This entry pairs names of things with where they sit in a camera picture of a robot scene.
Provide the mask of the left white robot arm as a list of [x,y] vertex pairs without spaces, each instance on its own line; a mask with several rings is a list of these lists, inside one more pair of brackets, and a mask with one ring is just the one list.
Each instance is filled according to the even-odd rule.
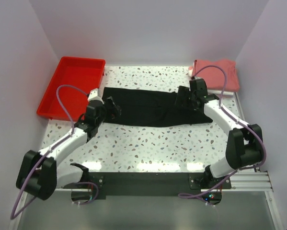
[[16,187],[41,200],[47,200],[57,186],[57,167],[74,150],[96,136],[105,119],[121,115],[121,108],[113,98],[94,98],[88,102],[86,112],[62,138],[39,151],[24,155],[16,180]]

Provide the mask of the black t shirt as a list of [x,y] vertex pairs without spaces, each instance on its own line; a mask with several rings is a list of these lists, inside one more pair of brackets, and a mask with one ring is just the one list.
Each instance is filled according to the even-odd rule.
[[199,111],[182,109],[174,105],[176,92],[131,90],[105,87],[102,99],[112,97],[121,108],[121,115],[105,122],[138,127],[172,127],[212,123]]

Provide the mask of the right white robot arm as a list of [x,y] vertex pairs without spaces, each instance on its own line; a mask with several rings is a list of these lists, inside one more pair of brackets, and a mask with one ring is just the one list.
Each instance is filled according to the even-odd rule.
[[225,156],[205,168],[199,181],[201,187],[215,188],[232,173],[264,164],[266,149],[261,127],[238,118],[221,98],[207,92],[203,79],[191,80],[189,87],[179,86],[175,105],[211,118],[228,137]]

